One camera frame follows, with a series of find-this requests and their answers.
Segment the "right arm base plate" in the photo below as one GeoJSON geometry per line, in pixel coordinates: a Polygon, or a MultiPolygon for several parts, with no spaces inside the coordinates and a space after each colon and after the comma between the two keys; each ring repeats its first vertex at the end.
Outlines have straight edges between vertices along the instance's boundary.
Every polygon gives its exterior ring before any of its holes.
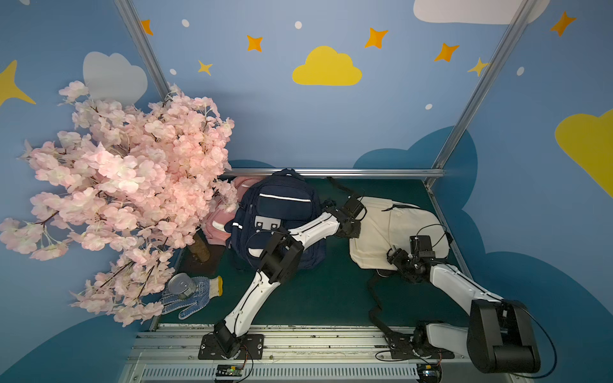
{"type": "Polygon", "coordinates": [[[455,359],[453,352],[432,346],[427,341],[425,332],[418,331],[416,335],[392,332],[385,334],[384,338],[389,346],[392,359],[412,359],[416,357],[455,359]]]}

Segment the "pink backpack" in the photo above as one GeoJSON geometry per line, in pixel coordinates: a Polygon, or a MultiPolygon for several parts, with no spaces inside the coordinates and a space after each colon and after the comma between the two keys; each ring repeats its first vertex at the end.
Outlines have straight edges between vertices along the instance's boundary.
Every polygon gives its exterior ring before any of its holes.
{"type": "MultiPolygon", "coordinates": [[[[237,190],[237,203],[240,203],[249,188],[263,180],[258,176],[239,176],[231,181],[231,185],[237,190]]],[[[225,225],[236,216],[236,210],[226,212],[223,207],[216,207],[201,223],[201,230],[210,245],[225,246],[231,233],[225,225]]]]}

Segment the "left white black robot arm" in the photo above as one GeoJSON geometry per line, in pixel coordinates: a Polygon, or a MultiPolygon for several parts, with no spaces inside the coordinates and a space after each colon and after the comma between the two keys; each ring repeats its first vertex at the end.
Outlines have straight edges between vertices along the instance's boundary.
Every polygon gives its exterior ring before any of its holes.
{"type": "Polygon", "coordinates": [[[239,354],[255,316],[271,293],[298,271],[306,249],[329,236],[358,238],[366,215],[362,201],[351,196],[342,207],[327,207],[319,217],[298,228],[274,230],[260,254],[251,285],[230,314],[213,327],[220,355],[231,359],[239,354]]]}

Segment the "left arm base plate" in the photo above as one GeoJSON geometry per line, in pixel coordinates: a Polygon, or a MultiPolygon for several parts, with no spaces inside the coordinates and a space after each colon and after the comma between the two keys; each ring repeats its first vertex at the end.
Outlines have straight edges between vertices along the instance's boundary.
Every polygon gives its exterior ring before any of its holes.
{"type": "Polygon", "coordinates": [[[263,357],[265,336],[263,334],[246,334],[241,338],[220,341],[209,333],[201,339],[197,358],[199,360],[235,360],[248,357],[261,360],[263,357]]]}

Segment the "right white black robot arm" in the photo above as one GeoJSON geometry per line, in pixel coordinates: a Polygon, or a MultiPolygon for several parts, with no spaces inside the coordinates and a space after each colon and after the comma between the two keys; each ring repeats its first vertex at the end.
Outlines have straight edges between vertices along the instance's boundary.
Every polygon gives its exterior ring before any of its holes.
{"type": "Polygon", "coordinates": [[[448,295],[469,317],[467,327],[422,322],[410,339],[389,332],[392,349],[422,358],[442,351],[467,357],[482,373],[536,373],[541,369],[533,319],[526,306],[481,287],[445,259],[429,236],[411,236],[410,248],[392,247],[387,262],[407,282],[427,282],[448,295]]]}

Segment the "navy blue backpack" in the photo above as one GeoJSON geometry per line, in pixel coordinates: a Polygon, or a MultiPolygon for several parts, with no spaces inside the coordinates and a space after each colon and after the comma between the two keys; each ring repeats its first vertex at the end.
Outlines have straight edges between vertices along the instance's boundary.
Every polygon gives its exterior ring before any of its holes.
{"type": "Polygon", "coordinates": [[[310,223],[322,214],[316,189],[293,169],[264,178],[240,198],[235,218],[225,224],[227,247],[236,258],[257,268],[260,253],[274,232],[310,223]]]}

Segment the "beige backpack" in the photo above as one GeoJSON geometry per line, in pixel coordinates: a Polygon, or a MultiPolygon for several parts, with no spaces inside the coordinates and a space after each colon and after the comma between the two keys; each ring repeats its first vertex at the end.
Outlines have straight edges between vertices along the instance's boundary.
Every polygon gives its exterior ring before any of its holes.
{"type": "Polygon", "coordinates": [[[375,306],[369,311],[371,323],[381,330],[383,335],[397,332],[378,317],[382,311],[382,302],[375,292],[375,286],[383,279],[394,275],[400,277],[396,267],[386,260],[388,250],[400,247],[408,251],[411,236],[429,236],[436,252],[434,265],[447,264],[451,242],[449,233],[434,213],[418,205],[360,196],[336,180],[328,180],[351,196],[356,195],[367,208],[360,236],[350,239],[350,257],[360,268],[375,272],[367,282],[367,290],[375,301],[375,306]]]}

